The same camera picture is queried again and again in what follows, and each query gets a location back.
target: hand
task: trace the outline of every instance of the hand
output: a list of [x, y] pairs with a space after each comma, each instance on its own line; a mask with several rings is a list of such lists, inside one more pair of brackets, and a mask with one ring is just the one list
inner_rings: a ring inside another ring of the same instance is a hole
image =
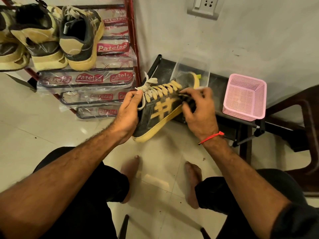
[[186, 102], [183, 103], [183, 113], [189, 129], [200, 141], [219, 132], [215, 115], [215, 104], [211, 88], [195, 90], [186, 88], [181, 93], [188, 93], [196, 103], [196, 110], [192, 113]]
[[128, 92], [115, 120], [110, 126], [119, 135], [119, 145], [129, 140], [136, 129], [138, 124], [138, 104], [141, 102], [142, 96], [142, 90]]

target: forearm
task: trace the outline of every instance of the forearm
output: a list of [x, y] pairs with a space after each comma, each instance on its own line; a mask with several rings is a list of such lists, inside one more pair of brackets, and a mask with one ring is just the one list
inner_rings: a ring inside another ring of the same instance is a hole
[[221, 170], [255, 234], [268, 239], [277, 216], [290, 201], [235, 154], [221, 137], [203, 145]]
[[111, 126], [2, 192], [0, 229], [4, 235], [37, 238], [48, 230], [117, 145], [117, 136]]

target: red thread bracelet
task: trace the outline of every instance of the red thread bracelet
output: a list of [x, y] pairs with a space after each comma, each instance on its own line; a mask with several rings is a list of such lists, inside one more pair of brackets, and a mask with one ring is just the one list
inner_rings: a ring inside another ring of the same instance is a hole
[[216, 136], [218, 136], [218, 135], [224, 136], [224, 135], [225, 135], [225, 133], [223, 133], [223, 132], [219, 132], [219, 133], [216, 133], [216, 134], [214, 134], [214, 135], [212, 135], [212, 136], [209, 136], [209, 137], [208, 137], [208, 138], [206, 138], [205, 140], [203, 140], [203, 141], [199, 142], [199, 143], [198, 143], [198, 145], [201, 145], [202, 143], [206, 142], [207, 140], [210, 140], [211, 138], [214, 138], [214, 137], [216, 137]]

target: pink plastic basket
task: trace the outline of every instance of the pink plastic basket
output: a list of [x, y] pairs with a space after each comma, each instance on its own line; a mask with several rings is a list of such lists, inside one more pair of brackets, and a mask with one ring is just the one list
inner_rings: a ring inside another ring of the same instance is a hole
[[267, 84], [256, 78], [232, 74], [226, 89], [223, 113], [246, 121], [265, 117]]

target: worn sneaker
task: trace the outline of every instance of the worn sneaker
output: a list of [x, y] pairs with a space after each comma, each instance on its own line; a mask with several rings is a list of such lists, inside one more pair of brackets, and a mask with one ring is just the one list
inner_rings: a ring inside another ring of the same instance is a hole
[[26, 47], [14, 37], [9, 27], [15, 23], [15, 13], [11, 10], [0, 12], [0, 70], [14, 71], [26, 67], [30, 54]]
[[156, 78], [146, 75], [146, 82], [137, 89], [143, 90], [142, 106], [138, 108], [139, 123], [133, 133], [136, 142], [145, 142], [154, 136], [168, 121], [182, 112], [182, 99], [178, 92], [187, 87], [198, 88], [199, 79], [193, 72], [183, 73], [168, 84], [157, 84]]
[[72, 6], [62, 9], [60, 46], [74, 70], [89, 70], [96, 62], [96, 46], [104, 32], [104, 23], [94, 10]]
[[10, 31], [29, 50], [38, 71], [68, 65], [59, 46], [61, 14], [61, 9], [48, 7], [43, 1], [17, 7], [16, 23]]

